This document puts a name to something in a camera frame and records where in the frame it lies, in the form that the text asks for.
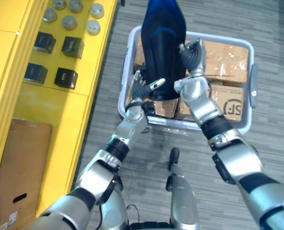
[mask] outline small black box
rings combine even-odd
[[[81,58],[83,55],[84,43],[81,38],[77,37],[65,37],[62,52],[64,55],[73,57],[73,58]]]
[[[55,46],[55,43],[56,39],[54,38],[53,35],[43,32],[38,32],[35,40],[34,49],[51,54]]]
[[[24,79],[36,83],[44,84],[47,69],[44,66],[28,63]]]
[[[78,74],[72,69],[58,68],[55,84],[69,89],[75,89]]]

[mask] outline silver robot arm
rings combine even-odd
[[[116,172],[148,124],[148,108],[143,99],[164,82],[165,79],[159,79],[150,85],[142,85],[141,74],[136,72],[132,87],[133,100],[126,107],[124,119],[105,149],[100,150],[80,173],[75,189],[56,200],[28,230],[86,229],[93,206],[108,200],[118,181]]]
[[[208,139],[213,161],[222,177],[235,184],[262,230],[284,230],[284,185],[263,173],[257,150],[232,127],[216,103],[206,95],[203,79],[205,48],[196,43],[179,46],[190,77],[178,82],[182,100]]]

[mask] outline gray carpet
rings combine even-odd
[[[265,172],[284,183],[284,0],[178,0],[189,31],[250,41],[259,64],[258,106],[246,138],[260,153]],[[119,78],[128,34],[142,24],[147,0],[127,0],[115,14],[89,130],[77,172],[105,146],[120,122]],[[153,127],[142,134],[120,170],[126,205],[135,204],[141,221],[168,221],[171,194],[165,191],[169,152],[180,148],[179,165],[196,194],[203,230],[257,230],[237,188],[222,181],[201,132]],[[137,222],[135,209],[128,210]],[[92,215],[90,230],[98,224]]]

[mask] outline black joint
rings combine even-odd
[[[259,186],[262,186],[264,184],[279,184],[278,181],[272,179],[271,177],[268,177],[261,172],[243,177],[239,181],[239,183],[241,184],[243,189],[247,191],[247,193],[251,193],[255,188],[258,188]]]
[[[230,176],[229,172],[227,171],[226,167],[224,166],[223,162],[221,159],[218,157],[217,154],[213,155],[212,157],[214,163],[215,163],[215,168],[219,172],[222,180],[228,184],[236,184],[234,179]]]
[[[98,201],[96,202],[96,205],[102,205],[105,202],[107,202],[107,200],[109,199],[109,197],[111,196],[111,193],[113,192],[113,189],[116,185],[117,182],[117,176],[115,175],[112,179],[112,181],[110,182],[108,188],[104,191],[104,193],[102,194],[102,196],[98,199]]]
[[[118,158],[121,162],[126,158],[129,152],[128,146],[119,139],[112,138],[105,147],[105,151]]]
[[[84,188],[75,188],[73,191],[68,193],[67,196],[74,196],[83,201],[87,205],[89,211],[91,211],[95,203],[95,197],[93,194]]]
[[[127,112],[127,110],[130,108],[130,107],[134,107],[134,106],[143,106],[143,102],[133,102],[133,103],[129,103],[126,107],[125,107],[125,112]]]
[[[260,229],[265,229],[265,230],[271,230],[270,226],[267,223],[267,219],[271,216],[273,216],[274,214],[284,211],[284,207],[283,206],[279,206],[276,208],[271,209],[270,211],[266,212],[265,214],[262,215],[262,217],[259,220],[259,225],[260,225]]]
[[[203,134],[207,137],[208,140],[215,137],[220,133],[224,133],[233,129],[229,121],[222,115],[217,116],[209,121],[206,121],[201,125]]]

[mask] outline cable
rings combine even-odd
[[[135,206],[135,205],[127,205],[126,210],[130,210],[131,206],[135,207],[135,209],[137,210],[137,213],[138,213],[138,223],[140,223],[140,214],[139,214],[139,210],[138,210],[137,206]]]
[[[102,212],[101,205],[98,206],[98,209],[99,209],[99,214],[100,214],[100,221],[99,221],[99,224],[98,224],[98,226],[95,230],[99,230],[99,228],[100,228],[100,226],[102,225],[102,222],[103,222],[103,212]]]

